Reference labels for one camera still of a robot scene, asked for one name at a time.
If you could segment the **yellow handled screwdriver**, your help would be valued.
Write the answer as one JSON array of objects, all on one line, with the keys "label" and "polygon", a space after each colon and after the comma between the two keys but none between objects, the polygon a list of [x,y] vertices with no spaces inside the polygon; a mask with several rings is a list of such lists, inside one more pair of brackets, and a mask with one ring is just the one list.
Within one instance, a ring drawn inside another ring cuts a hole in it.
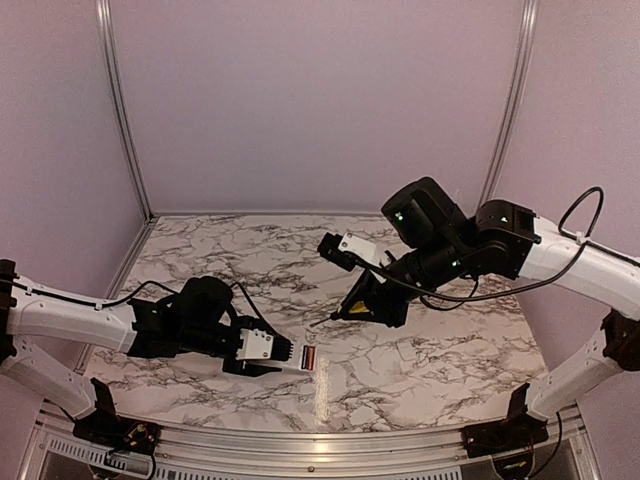
[{"label": "yellow handled screwdriver", "polygon": [[358,301],[350,307],[339,307],[337,311],[331,313],[327,318],[313,322],[310,326],[317,327],[329,321],[367,321],[371,318],[372,312],[363,302]]}]

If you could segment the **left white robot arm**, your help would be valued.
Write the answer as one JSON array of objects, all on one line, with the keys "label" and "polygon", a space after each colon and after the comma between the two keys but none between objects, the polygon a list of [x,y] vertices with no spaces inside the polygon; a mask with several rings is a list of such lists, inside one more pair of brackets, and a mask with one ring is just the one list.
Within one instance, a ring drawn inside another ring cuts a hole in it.
[{"label": "left white robot arm", "polygon": [[199,353],[220,358],[226,373],[257,377],[280,371],[291,342],[261,316],[241,316],[232,288],[204,276],[178,292],[145,301],[74,298],[20,279],[11,260],[1,262],[1,372],[58,405],[106,445],[125,438],[110,391],[53,359],[33,336],[100,346],[135,358],[174,358]]}]

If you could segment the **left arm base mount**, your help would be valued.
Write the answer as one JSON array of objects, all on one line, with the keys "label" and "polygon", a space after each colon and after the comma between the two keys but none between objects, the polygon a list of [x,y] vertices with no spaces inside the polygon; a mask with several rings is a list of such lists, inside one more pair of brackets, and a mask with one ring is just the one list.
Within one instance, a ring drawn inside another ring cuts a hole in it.
[{"label": "left arm base mount", "polygon": [[93,410],[86,416],[73,419],[73,435],[109,447],[112,453],[126,451],[153,455],[160,426],[119,415],[109,387],[96,378],[92,378],[90,384],[95,393]]}]

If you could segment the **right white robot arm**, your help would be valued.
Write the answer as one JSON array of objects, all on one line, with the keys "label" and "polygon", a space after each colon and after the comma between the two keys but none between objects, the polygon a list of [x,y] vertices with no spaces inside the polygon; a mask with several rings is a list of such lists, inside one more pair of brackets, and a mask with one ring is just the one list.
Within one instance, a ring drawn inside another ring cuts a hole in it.
[{"label": "right white robot arm", "polygon": [[547,421],[604,380],[638,369],[637,260],[509,201],[488,201],[466,216],[430,177],[403,187],[382,212],[408,247],[402,257],[351,233],[326,234],[319,245],[331,263],[363,270],[336,311],[340,320],[400,327],[413,300],[431,298],[441,308],[443,285],[487,274],[522,279],[524,291],[555,284],[609,308],[582,348],[512,395],[508,416],[495,428],[502,446],[519,446],[534,421]]}]

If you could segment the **white remote control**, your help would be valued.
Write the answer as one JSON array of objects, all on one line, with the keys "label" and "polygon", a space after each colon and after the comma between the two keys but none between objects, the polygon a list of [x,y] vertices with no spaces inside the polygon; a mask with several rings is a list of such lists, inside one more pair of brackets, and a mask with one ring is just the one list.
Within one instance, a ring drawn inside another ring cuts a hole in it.
[{"label": "white remote control", "polygon": [[[298,372],[313,372],[313,371],[305,371],[302,370],[300,368],[301,366],[301,352],[302,352],[302,347],[304,345],[308,345],[308,344],[294,344],[292,346],[292,350],[291,350],[291,355],[290,358],[283,363],[282,368],[283,369],[287,369],[287,370],[292,370],[292,371],[298,371]],[[315,364],[316,364],[316,357],[317,357],[317,348],[315,346],[313,346],[315,348]]]}]

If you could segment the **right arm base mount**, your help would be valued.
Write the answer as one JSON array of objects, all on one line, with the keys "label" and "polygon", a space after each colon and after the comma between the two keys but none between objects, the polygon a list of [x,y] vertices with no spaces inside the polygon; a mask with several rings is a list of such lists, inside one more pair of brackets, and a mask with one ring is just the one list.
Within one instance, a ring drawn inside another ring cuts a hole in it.
[{"label": "right arm base mount", "polygon": [[529,389],[530,384],[525,383],[512,392],[505,418],[462,428],[462,440],[469,458],[531,447],[549,438],[548,420],[530,415],[526,404]]}]

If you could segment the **white battery cover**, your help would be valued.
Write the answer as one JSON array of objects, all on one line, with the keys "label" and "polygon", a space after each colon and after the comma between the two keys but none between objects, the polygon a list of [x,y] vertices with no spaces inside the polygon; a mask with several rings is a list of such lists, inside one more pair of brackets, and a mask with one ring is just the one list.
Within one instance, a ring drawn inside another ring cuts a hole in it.
[{"label": "white battery cover", "polygon": [[398,342],[396,344],[398,355],[403,362],[414,362],[416,358],[416,350],[410,342]]}]

